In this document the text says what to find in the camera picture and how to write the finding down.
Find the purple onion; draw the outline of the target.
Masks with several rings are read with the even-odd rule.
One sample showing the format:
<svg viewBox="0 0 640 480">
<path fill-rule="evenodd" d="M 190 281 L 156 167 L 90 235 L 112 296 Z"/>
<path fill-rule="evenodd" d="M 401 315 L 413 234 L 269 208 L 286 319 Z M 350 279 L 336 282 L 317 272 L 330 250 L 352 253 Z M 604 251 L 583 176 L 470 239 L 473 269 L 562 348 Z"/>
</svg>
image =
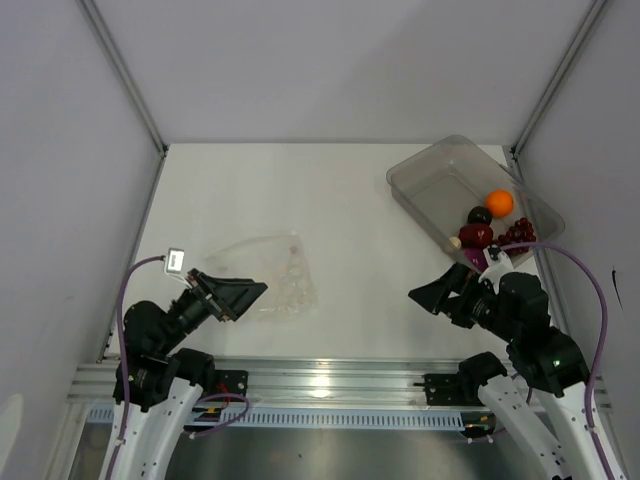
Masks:
<svg viewBox="0 0 640 480">
<path fill-rule="evenodd" d="M 488 267 L 484 251 L 478 248 L 465 248 L 463 250 L 465 258 L 478 270 L 484 271 Z"/>
</svg>

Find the dark red apple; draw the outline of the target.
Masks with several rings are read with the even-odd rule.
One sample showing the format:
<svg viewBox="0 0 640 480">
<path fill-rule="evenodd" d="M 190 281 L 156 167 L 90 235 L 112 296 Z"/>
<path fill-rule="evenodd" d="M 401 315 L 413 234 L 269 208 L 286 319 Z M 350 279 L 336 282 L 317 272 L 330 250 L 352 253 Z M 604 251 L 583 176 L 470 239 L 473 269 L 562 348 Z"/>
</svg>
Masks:
<svg viewBox="0 0 640 480">
<path fill-rule="evenodd" d="M 460 228 L 458 238 L 464 248 L 484 249 L 494 240 L 494 231 L 484 223 L 466 224 Z"/>
</svg>

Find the red grape bunch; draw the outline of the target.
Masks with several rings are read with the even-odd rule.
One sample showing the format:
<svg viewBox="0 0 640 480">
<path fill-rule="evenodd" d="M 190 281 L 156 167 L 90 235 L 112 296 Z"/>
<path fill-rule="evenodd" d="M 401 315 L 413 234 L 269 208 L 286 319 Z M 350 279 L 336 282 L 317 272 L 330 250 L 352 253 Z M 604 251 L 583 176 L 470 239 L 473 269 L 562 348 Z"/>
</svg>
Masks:
<svg viewBox="0 0 640 480">
<path fill-rule="evenodd" d="M 504 247 L 522 243 L 534 243 L 536 240 L 533 224 L 526 217 L 521 217 L 508 228 L 506 233 L 500 234 L 493 242 L 500 247 Z"/>
</svg>

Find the clear zip top bag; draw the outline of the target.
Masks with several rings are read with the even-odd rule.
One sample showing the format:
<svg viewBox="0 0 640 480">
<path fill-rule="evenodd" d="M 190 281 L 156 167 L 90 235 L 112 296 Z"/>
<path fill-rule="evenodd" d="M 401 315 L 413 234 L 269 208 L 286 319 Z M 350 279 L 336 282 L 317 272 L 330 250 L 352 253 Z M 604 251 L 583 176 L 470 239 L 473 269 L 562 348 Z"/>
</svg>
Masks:
<svg viewBox="0 0 640 480">
<path fill-rule="evenodd" d="M 318 296 L 295 232 L 254 237 L 204 257 L 203 270 L 213 277 L 250 278 L 267 290 L 243 318 L 250 322 L 288 321 L 318 306 Z"/>
</svg>

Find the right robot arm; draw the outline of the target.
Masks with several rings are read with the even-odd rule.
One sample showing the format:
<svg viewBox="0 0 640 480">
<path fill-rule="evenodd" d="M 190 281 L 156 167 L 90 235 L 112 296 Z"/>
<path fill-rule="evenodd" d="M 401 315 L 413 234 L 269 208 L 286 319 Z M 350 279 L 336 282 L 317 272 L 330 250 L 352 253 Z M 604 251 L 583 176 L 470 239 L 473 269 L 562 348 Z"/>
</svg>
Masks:
<svg viewBox="0 0 640 480">
<path fill-rule="evenodd" d="M 549 425 L 519 395 L 514 379 L 491 352 L 460 362 L 456 389 L 464 401 L 479 403 L 495 415 L 521 450 L 537 462 L 544 478 L 624 478 L 600 429 L 594 372 L 577 343 L 552 326 L 549 299 L 537 277 L 494 268 L 477 274 L 456 263 L 408 296 L 455 326 L 479 326 L 505 341 L 515 372 L 539 399 Z"/>
</svg>

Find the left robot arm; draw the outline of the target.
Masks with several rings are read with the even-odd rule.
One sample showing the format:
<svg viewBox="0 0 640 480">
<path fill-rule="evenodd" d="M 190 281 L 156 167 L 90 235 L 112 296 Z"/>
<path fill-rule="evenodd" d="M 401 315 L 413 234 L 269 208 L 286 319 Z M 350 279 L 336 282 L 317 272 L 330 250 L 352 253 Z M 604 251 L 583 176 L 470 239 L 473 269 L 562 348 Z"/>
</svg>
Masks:
<svg viewBox="0 0 640 480">
<path fill-rule="evenodd" d="M 181 343 L 205 321 L 240 319 L 267 291 L 252 279 L 216 278 L 190 270 L 185 289 L 162 309 L 140 301 L 119 316 L 121 360 L 113 391 L 114 417 L 102 479 L 163 479 L 178 441 L 204 430 L 186 424 L 200 403 L 235 403 L 241 420 L 250 409 L 243 371 L 219 370 L 212 355 Z"/>
</svg>

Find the orange fruit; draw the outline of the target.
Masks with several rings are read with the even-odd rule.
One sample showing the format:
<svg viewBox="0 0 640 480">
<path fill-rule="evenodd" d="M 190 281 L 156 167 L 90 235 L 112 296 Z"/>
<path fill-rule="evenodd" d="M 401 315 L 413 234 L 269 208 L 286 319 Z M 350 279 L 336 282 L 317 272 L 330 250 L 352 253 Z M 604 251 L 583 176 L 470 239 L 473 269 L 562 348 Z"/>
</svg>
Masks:
<svg viewBox="0 0 640 480">
<path fill-rule="evenodd" d="M 509 216 L 515 207 L 512 194 L 507 190 L 494 190 L 485 199 L 485 207 L 494 218 Z"/>
</svg>

